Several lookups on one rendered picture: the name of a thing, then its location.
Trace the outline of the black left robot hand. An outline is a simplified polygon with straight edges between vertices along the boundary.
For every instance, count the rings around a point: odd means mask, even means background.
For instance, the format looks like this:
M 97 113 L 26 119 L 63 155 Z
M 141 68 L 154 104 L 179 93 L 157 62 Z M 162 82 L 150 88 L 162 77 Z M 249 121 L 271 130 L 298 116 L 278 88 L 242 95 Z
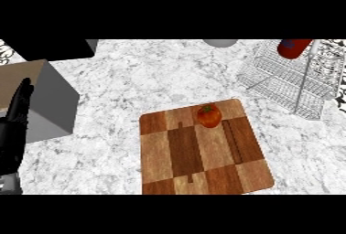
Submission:
M 14 93 L 8 114 L 0 117 L 0 176 L 18 172 L 24 160 L 30 98 L 35 91 L 26 78 Z

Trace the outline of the grey round object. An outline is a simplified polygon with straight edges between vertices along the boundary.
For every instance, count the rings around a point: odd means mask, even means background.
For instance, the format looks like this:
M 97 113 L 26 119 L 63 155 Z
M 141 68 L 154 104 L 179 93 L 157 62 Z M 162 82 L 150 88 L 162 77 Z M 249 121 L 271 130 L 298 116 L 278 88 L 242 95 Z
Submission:
M 237 39 L 205 39 L 205 42 L 216 48 L 228 48 L 237 43 Z

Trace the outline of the red bottle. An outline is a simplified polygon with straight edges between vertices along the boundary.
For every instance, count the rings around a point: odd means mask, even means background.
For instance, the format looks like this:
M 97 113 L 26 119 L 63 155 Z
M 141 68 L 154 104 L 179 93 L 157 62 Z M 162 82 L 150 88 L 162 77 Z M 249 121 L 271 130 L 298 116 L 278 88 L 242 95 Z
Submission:
M 298 59 L 311 44 L 311 39 L 283 39 L 277 52 L 284 59 Z

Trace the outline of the black flat appliance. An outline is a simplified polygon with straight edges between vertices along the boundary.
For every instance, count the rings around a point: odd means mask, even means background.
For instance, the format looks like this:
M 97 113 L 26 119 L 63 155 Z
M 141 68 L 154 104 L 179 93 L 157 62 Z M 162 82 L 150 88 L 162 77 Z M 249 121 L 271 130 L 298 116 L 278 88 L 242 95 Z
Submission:
M 6 44 L 27 61 L 92 58 L 98 39 L 6 39 Z

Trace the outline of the grey box with tan top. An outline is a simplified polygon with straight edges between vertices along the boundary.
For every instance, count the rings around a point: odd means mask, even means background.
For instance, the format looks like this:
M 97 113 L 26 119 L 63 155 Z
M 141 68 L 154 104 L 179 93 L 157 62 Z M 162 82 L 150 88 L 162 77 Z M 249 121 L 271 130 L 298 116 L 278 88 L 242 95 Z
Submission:
M 46 59 L 0 66 L 0 117 L 24 78 L 32 79 L 27 142 L 73 134 L 80 94 Z

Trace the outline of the checkered wooden cutting board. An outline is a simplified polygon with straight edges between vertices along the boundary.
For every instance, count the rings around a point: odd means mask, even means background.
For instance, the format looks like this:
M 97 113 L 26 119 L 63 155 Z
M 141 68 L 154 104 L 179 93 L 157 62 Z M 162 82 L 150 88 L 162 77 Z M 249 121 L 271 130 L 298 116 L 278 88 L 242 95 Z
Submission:
M 206 104 L 140 117 L 142 193 L 243 194 L 276 184 L 242 101 L 215 104 L 216 127 L 205 127 L 197 111 Z

